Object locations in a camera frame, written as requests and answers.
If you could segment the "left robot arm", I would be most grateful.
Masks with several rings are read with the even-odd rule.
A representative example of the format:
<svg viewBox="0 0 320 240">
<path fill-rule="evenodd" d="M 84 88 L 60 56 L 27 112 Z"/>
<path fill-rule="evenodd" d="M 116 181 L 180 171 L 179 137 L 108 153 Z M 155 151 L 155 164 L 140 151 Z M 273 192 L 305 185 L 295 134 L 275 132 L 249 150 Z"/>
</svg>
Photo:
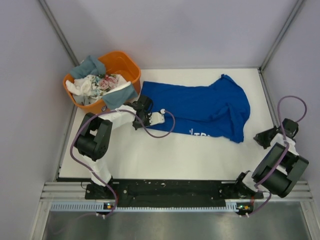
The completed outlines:
<svg viewBox="0 0 320 240">
<path fill-rule="evenodd" d="M 112 175 L 103 159 L 107 153 L 112 130 L 131 123 L 135 130 L 142 127 L 140 118 L 147 127 L 150 125 L 153 101 L 142 95 L 137 101 L 126 103 L 119 108 L 103 113 L 86 113 L 80 125 L 81 133 L 75 141 L 74 147 L 82 156 L 82 162 L 89 166 L 92 181 L 97 184 L 96 192 L 102 198 L 109 198 L 114 191 L 108 183 Z"/>
</svg>

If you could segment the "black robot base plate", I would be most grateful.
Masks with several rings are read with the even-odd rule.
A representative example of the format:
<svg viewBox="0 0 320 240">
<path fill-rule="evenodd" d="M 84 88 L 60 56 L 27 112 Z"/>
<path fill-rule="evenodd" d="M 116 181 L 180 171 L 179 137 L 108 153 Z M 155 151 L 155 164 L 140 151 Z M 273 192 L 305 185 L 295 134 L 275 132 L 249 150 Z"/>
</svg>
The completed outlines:
<svg viewBox="0 0 320 240">
<path fill-rule="evenodd" d="M 118 207 L 204 208 L 224 207 L 225 200 L 251 199 L 255 192 L 239 180 L 111 179 L 109 186 L 90 183 L 86 200 L 117 200 Z"/>
</svg>

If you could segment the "white t shirt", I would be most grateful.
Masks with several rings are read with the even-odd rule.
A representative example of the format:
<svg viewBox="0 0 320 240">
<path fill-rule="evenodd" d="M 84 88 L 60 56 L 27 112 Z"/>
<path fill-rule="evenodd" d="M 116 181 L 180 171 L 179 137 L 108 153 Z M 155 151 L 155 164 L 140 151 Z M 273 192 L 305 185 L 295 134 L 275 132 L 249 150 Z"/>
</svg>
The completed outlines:
<svg viewBox="0 0 320 240">
<path fill-rule="evenodd" d="M 89 96 L 91 94 L 91 79 L 89 77 L 75 79 L 74 82 L 65 82 L 67 90 L 76 96 Z"/>
</svg>

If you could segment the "aluminium frame post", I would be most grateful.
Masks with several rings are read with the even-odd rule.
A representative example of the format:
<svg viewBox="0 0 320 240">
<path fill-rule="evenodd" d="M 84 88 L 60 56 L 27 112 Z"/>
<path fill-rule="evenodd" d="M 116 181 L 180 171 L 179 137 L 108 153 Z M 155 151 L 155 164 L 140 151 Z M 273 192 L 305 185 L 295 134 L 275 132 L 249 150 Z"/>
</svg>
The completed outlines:
<svg viewBox="0 0 320 240">
<path fill-rule="evenodd" d="M 46 0 L 37 0 L 41 10 L 43 11 L 44 15 L 46 16 L 49 24 L 51 25 L 53 31 L 55 32 L 59 42 L 61 43 L 63 49 L 65 50 L 68 58 L 72 62 L 74 66 L 78 66 L 80 63 L 72 50 L 67 38 L 65 37 L 65 34 L 63 33 L 59 23 L 57 22 L 53 12 L 51 11 L 48 3 Z"/>
<path fill-rule="evenodd" d="M 296 0 L 295 4 L 290 11 L 290 14 L 288 15 L 287 19 L 285 20 L 279 34 L 277 35 L 275 41 L 273 42 L 272 46 L 270 47 L 266 57 L 264 58 L 261 66 L 259 67 L 259 71 L 262 73 L 267 68 L 268 64 L 276 54 L 278 48 L 280 47 L 282 41 L 284 40 L 286 34 L 288 33 L 290 27 L 294 23 L 294 21 L 297 19 L 298 15 L 300 14 L 301 10 L 303 9 L 304 5 L 306 3 L 306 0 Z"/>
</svg>

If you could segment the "blue t shirt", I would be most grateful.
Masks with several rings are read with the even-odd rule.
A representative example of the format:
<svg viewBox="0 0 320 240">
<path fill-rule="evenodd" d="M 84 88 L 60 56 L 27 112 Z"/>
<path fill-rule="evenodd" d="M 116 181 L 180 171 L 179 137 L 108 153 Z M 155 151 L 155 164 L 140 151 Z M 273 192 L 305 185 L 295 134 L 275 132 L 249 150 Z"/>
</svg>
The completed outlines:
<svg viewBox="0 0 320 240">
<path fill-rule="evenodd" d="M 226 74 L 209 86 L 182 86 L 145 81 L 140 92 L 153 101 L 153 112 L 165 109 L 165 122 L 153 130 L 244 141 L 251 108 L 244 90 Z"/>
</svg>

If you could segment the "left aluminium frame post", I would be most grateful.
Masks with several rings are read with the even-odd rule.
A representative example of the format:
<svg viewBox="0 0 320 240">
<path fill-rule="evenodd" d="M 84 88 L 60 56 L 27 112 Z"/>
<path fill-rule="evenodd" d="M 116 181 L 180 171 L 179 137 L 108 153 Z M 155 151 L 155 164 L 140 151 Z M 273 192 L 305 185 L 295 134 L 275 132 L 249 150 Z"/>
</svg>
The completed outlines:
<svg viewBox="0 0 320 240">
<path fill-rule="evenodd" d="M 49 24 L 51 25 L 53 31 L 55 32 L 59 42 L 61 43 L 63 49 L 65 50 L 68 58 L 72 62 L 74 66 L 78 66 L 80 63 L 72 50 L 67 38 L 65 37 L 65 34 L 63 33 L 59 23 L 57 22 L 53 12 L 51 11 L 48 3 L 46 0 L 37 0 L 41 10 L 43 11 L 44 15 L 46 16 Z"/>
</svg>

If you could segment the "right aluminium frame post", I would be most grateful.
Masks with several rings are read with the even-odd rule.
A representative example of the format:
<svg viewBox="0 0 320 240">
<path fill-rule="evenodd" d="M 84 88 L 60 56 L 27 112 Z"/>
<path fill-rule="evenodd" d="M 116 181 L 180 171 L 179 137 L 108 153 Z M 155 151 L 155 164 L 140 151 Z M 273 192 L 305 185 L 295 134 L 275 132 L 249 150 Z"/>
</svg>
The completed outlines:
<svg viewBox="0 0 320 240">
<path fill-rule="evenodd" d="M 296 0 L 295 4 L 290 11 L 290 14 L 288 15 L 287 19 L 285 20 L 279 34 L 277 35 L 275 41 L 273 42 L 272 46 L 270 47 L 266 57 L 264 58 L 261 66 L 259 67 L 259 71 L 262 73 L 267 68 L 268 64 L 276 54 L 278 48 L 280 47 L 282 41 L 284 40 L 286 34 L 288 33 L 290 27 L 294 23 L 294 21 L 297 19 L 298 15 L 300 14 L 301 10 L 303 9 L 304 5 L 306 3 L 306 0 Z"/>
</svg>

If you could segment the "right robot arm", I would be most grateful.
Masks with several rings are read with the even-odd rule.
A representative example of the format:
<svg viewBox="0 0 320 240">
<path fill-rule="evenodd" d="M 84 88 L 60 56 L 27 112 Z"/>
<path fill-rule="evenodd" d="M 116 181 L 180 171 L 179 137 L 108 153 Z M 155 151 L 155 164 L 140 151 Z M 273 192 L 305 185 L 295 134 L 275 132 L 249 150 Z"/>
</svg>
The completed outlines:
<svg viewBox="0 0 320 240">
<path fill-rule="evenodd" d="M 244 180 L 250 171 L 238 176 L 233 185 L 237 197 L 253 198 L 259 191 L 258 187 L 280 198 L 293 190 L 309 165 L 309 161 L 295 147 L 298 131 L 299 124 L 285 118 L 281 126 L 274 126 L 254 136 L 258 145 L 269 151 L 251 175 L 253 186 Z"/>
</svg>

